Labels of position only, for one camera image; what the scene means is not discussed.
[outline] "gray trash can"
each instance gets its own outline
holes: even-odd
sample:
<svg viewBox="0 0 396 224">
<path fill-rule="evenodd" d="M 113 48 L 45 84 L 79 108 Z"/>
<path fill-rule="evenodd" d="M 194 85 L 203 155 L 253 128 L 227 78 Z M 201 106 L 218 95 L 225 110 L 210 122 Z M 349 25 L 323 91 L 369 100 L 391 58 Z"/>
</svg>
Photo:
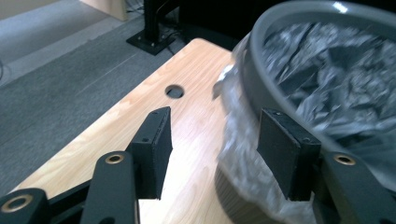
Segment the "gray trash can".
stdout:
<svg viewBox="0 0 396 224">
<path fill-rule="evenodd" d="M 305 27 L 306 29 L 315 29 L 315 25 L 318 23 L 330 23 L 336 26 L 352 27 L 364 31 L 367 34 L 377 35 L 380 36 L 380 38 L 396 43 L 396 16 L 390 12 L 373 7 L 333 1 L 287 2 L 271 7 L 259 17 L 248 39 L 245 40 L 246 45 L 243 46 L 242 49 L 239 49 L 236 58 L 236 66 L 239 67 L 234 70 L 234 72 L 238 73 L 238 82 L 240 82 L 242 93 L 247 99 L 247 106 L 251 109 L 253 117 L 257 122 L 260 118 L 262 108 L 273 108 L 286 113 L 302 127 L 311 132 L 322 143 L 322 150 L 350 153 L 349 149 L 335 141 L 333 136 L 329 136 L 326 132 L 319 131 L 318 128 L 315 127 L 315 124 L 310 123 L 304 116 L 296 112 L 299 105 L 292 101 L 294 98 L 290 95 L 287 96 L 287 91 L 290 88 L 282 87 L 279 85 L 280 82 L 276 80 L 276 78 L 269 75 L 271 69 L 268 68 L 268 62 L 264 63 L 265 59 L 263 59 L 263 56 L 265 56 L 263 50 L 265 50 L 267 44 L 266 40 L 274 37 L 274 34 L 278 34 L 285 28 L 295 24 L 307 24 L 307 27 Z M 389 57 L 389 59 L 396 63 L 396 57 L 392 57 Z M 393 77 L 390 77 L 389 80 L 392 83 L 396 83 L 396 79 Z M 388 104 L 392 102 L 395 103 L 393 106 L 396 107 L 396 101 L 389 100 Z M 395 118 L 396 114 L 388 114 L 388 116 Z M 396 126 L 392 125 L 393 124 L 387 126 L 387 131 L 396 128 Z M 224 150 L 221 153 L 219 155 L 219 166 L 216 172 L 216 190 L 220 203 L 233 222 L 278 223 L 278 221 L 290 222 L 293 219 L 293 217 L 286 219 L 279 218 L 279 216 L 272 214 L 271 208 L 265 209 L 265 205 L 257 203 L 259 199 L 250 200 L 255 198 L 254 193 L 258 191 L 252 192 L 252 195 L 249 195 L 250 199 L 247 199 L 246 196 L 248 193 L 244 189 L 241 189 L 243 187 L 239 186 L 238 183 L 246 184 L 249 179 L 235 180 L 238 176 L 240 177 L 240 174 L 243 172 L 234 166 L 230 167 L 230 162 L 224 162 L 227 160 L 232 161 L 229 160 L 229 158 L 235 155 L 231 150 Z M 256 162 L 244 161 L 243 158 L 240 158 L 240 161 L 245 163 Z M 396 176 L 394 172 L 390 170 L 395 168 L 395 165 L 387 168 L 386 166 L 378 165 L 377 160 L 367 160 L 367 166 L 384 188 L 392 192 L 396 191 Z"/>
</svg>

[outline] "black metal stand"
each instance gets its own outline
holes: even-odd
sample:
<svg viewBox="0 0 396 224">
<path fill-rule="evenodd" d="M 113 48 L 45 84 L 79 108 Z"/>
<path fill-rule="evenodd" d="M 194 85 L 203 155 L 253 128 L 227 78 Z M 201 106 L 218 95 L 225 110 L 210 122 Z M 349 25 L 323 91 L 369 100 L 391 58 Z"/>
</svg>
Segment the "black metal stand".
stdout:
<svg viewBox="0 0 396 224">
<path fill-rule="evenodd" d="M 139 223 L 138 199 L 161 199 L 171 152 L 170 107 L 164 107 L 149 113 L 125 151 L 102 156 L 90 181 L 50 200 L 43 189 L 0 198 L 0 223 Z"/>
<path fill-rule="evenodd" d="M 144 50 L 152 55 L 157 55 L 168 47 L 175 39 L 173 37 L 161 39 L 160 41 L 150 41 L 145 37 L 145 31 L 141 31 L 126 40 L 129 44 Z"/>
<path fill-rule="evenodd" d="M 318 223 L 396 223 L 396 201 L 364 162 L 322 150 L 311 133 L 281 112 L 263 109 L 258 151 L 284 196 L 309 201 Z"/>
</svg>

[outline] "black cable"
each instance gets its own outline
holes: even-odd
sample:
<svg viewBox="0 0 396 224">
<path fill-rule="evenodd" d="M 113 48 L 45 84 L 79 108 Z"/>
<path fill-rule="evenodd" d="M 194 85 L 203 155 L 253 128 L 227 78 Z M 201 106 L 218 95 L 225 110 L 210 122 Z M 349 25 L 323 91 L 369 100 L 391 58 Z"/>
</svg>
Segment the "black cable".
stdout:
<svg viewBox="0 0 396 224">
<path fill-rule="evenodd" d="M 137 12 L 137 13 L 140 13 L 143 15 L 143 13 L 139 12 L 139 10 L 144 9 L 143 7 L 135 8 L 134 6 L 132 6 L 132 4 L 129 2 L 129 0 L 126 0 L 125 2 L 128 5 L 128 7 L 130 7 L 132 9 L 132 10 L 127 10 L 126 12 L 128 12 L 128 13 L 129 12 Z"/>
<path fill-rule="evenodd" d="M 167 42 L 169 41 L 169 38 L 170 38 L 172 35 L 180 35 L 180 31 L 174 31 L 174 32 L 172 32 L 172 33 L 169 34 L 167 37 L 165 37 L 165 38 L 163 39 L 163 41 L 165 41 L 165 43 L 167 43 Z M 169 52 L 170 52 L 172 55 L 175 55 L 175 52 L 172 51 L 170 45 L 166 46 L 166 49 L 169 50 Z"/>
<path fill-rule="evenodd" d="M 175 53 L 171 50 L 171 46 L 170 45 L 166 46 L 166 48 L 169 50 L 169 52 L 171 52 L 171 54 L 173 56 L 175 56 Z"/>
<path fill-rule="evenodd" d="M 144 10 L 144 8 L 143 8 L 143 7 L 139 7 L 139 8 L 136 8 L 136 9 L 133 8 L 133 10 L 126 10 L 126 12 L 127 12 L 127 13 L 130 13 L 130 12 L 138 12 L 139 10 Z"/>
</svg>

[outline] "white wall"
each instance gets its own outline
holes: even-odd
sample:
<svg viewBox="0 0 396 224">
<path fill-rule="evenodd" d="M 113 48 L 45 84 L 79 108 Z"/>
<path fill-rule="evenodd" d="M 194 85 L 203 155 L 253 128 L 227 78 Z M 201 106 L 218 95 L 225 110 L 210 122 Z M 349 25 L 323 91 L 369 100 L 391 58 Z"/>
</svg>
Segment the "white wall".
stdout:
<svg viewBox="0 0 396 224">
<path fill-rule="evenodd" d="M 0 20 L 43 7 L 57 0 L 0 0 Z"/>
</svg>

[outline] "wooden table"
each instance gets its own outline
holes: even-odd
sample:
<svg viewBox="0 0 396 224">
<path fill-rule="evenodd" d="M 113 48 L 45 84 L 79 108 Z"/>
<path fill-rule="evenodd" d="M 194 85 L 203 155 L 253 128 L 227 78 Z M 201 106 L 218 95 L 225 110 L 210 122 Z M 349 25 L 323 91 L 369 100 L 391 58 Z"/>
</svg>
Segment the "wooden table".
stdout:
<svg viewBox="0 0 396 224">
<path fill-rule="evenodd" d="M 169 105 L 174 149 L 163 198 L 139 201 L 142 223 L 231 223 L 214 188 L 225 114 L 220 99 L 212 100 L 212 87 L 231 62 L 229 51 L 192 40 L 15 189 L 41 188 L 51 198 L 91 179 L 102 155 L 124 150 L 146 115 Z M 165 94 L 173 84 L 184 88 L 180 99 Z"/>
</svg>

